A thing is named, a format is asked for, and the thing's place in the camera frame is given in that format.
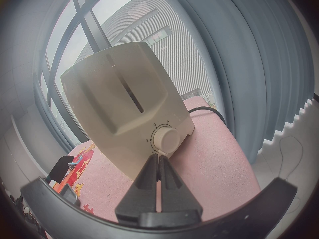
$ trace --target floor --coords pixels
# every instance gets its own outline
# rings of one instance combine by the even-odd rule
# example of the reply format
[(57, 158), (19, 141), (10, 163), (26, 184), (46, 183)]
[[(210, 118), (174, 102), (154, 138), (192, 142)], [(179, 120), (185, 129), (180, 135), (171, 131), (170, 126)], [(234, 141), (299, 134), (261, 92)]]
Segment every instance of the floor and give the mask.
[(252, 165), (261, 189), (278, 176), (298, 187), (288, 211), (267, 239), (279, 237), (305, 206), (319, 179), (318, 150), (319, 103), (312, 99), (293, 123), (286, 122), (272, 141), (264, 141)]

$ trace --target sky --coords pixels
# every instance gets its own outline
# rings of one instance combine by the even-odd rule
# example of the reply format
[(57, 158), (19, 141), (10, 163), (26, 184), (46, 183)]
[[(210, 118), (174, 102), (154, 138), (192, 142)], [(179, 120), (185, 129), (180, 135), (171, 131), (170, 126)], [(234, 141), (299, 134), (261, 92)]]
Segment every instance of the sky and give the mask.
[[(100, 25), (102, 25), (110, 16), (112, 16), (118, 9), (120, 9), (129, 1), (131, 0), (100, 0), (92, 8), (92, 11), (94, 12)], [(52, 65), (54, 54), (62, 38), (62, 35), (64, 34), (67, 26), (69, 25), (71, 19), (74, 17), (75, 14), (76, 10), (74, 7), (74, 3), (71, 0), (59, 17), (46, 49), (50, 66)], [(67, 69), (74, 65), (76, 59), (78, 58), (86, 43), (87, 38), (84, 34), (82, 26), (79, 24), (66, 46), (56, 73), (55, 83), (60, 93), (62, 93), (63, 91), (60, 80), (62, 73), (64, 73)]]

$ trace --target cable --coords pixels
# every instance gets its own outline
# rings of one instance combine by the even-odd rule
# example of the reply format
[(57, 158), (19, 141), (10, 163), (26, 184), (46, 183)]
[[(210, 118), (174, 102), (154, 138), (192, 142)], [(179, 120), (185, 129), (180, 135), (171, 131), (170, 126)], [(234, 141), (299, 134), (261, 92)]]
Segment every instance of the cable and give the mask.
[(214, 109), (214, 108), (211, 108), (211, 107), (207, 107), (207, 106), (196, 107), (196, 108), (190, 109), (190, 110), (188, 111), (188, 113), (190, 114), (190, 113), (192, 113), (192, 112), (194, 112), (194, 111), (198, 111), (198, 110), (209, 110), (209, 111), (212, 111), (212, 112), (216, 113), (216, 114), (218, 115), (218, 117), (219, 117), (219, 118), (224, 122), (224, 124), (226, 125), (226, 122), (225, 122), (223, 116), (220, 114), (220, 112), (219, 112), (218, 110)]

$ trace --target toaster knob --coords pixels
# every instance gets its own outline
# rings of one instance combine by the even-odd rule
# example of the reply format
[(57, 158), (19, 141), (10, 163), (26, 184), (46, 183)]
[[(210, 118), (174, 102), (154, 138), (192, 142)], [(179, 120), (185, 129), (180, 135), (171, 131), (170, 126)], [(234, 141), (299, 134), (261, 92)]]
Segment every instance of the toaster knob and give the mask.
[(164, 126), (155, 132), (153, 143), (161, 154), (172, 153), (179, 146), (180, 135), (176, 129)]

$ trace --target corrugated metal wall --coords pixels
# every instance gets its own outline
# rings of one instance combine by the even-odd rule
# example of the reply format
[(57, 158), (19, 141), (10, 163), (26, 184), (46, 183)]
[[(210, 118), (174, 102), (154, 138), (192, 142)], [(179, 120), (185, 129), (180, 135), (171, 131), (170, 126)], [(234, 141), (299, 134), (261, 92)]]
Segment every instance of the corrugated metal wall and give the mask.
[[(135, 21), (128, 11), (144, 3), (150, 11), (157, 9), (159, 13), (129, 31), (114, 45), (141, 41), (168, 25), (173, 34), (153, 44), (151, 49), (167, 71), (179, 94), (182, 95), (197, 88), (200, 88), (202, 94), (210, 92), (211, 85), (195, 43), (177, 13), (165, 0), (131, 0), (128, 2), (102, 25), (109, 41), (112, 43), (118, 34)], [(88, 54), (93, 54), (89, 43), (84, 47), (76, 62)]]

